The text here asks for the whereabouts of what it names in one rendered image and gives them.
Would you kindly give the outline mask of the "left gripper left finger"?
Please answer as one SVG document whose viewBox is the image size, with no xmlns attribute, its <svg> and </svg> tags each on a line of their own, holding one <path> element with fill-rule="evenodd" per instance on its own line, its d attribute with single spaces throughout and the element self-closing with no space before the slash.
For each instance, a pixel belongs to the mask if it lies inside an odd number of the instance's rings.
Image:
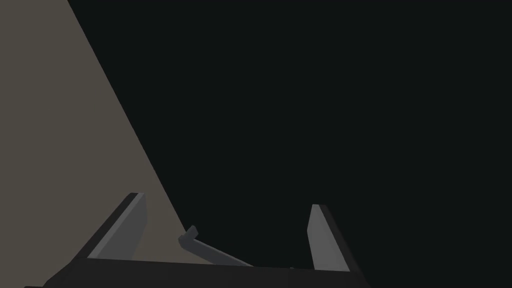
<svg viewBox="0 0 512 288">
<path fill-rule="evenodd" d="M 74 259 L 131 260 L 148 222 L 144 193 L 129 193 Z"/>
</svg>

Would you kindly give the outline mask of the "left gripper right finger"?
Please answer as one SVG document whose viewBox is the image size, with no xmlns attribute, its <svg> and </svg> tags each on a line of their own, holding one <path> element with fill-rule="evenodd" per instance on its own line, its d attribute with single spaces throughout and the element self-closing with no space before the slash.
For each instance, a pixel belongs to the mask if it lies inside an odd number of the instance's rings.
<svg viewBox="0 0 512 288">
<path fill-rule="evenodd" d="M 315 270 L 358 271 L 353 253 L 326 205 L 311 206 L 306 233 Z"/>
</svg>

